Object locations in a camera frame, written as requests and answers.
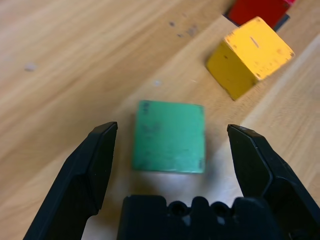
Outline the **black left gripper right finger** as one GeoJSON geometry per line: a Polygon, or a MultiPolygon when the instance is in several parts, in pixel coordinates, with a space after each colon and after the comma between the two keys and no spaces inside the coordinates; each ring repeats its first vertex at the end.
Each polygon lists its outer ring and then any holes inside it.
{"type": "Polygon", "coordinates": [[[230,124],[227,133],[243,196],[264,199],[287,240],[318,240],[320,208],[289,164],[254,130],[230,124]]]}

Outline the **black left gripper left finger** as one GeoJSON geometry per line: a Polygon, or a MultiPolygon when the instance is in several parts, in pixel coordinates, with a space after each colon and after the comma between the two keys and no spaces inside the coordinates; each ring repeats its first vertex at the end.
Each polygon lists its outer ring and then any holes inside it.
{"type": "Polygon", "coordinates": [[[95,127],[65,160],[24,239],[80,240],[102,209],[111,175],[118,124],[95,127]]]}

